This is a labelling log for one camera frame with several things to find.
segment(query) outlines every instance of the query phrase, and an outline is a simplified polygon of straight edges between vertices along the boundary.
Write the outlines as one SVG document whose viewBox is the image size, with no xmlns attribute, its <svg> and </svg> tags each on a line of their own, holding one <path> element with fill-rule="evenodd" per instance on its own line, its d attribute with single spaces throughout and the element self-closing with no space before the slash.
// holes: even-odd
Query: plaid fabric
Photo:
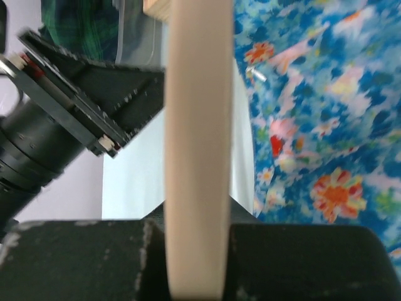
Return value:
<svg viewBox="0 0 401 301">
<path fill-rule="evenodd" d="M 41 0 L 42 37 L 92 60 L 115 61 L 119 13 L 113 0 Z"/>
</svg>

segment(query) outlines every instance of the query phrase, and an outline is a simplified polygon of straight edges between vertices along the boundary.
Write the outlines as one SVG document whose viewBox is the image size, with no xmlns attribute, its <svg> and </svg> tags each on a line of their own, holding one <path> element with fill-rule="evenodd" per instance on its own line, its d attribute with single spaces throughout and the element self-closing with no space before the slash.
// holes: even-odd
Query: floral fabric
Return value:
<svg viewBox="0 0 401 301">
<path fill-rule="evenodd" d="M 355 224 L 401 277 L 401 5 L 235 0 L 249 94 L 254 215 Z"/>
</svg>

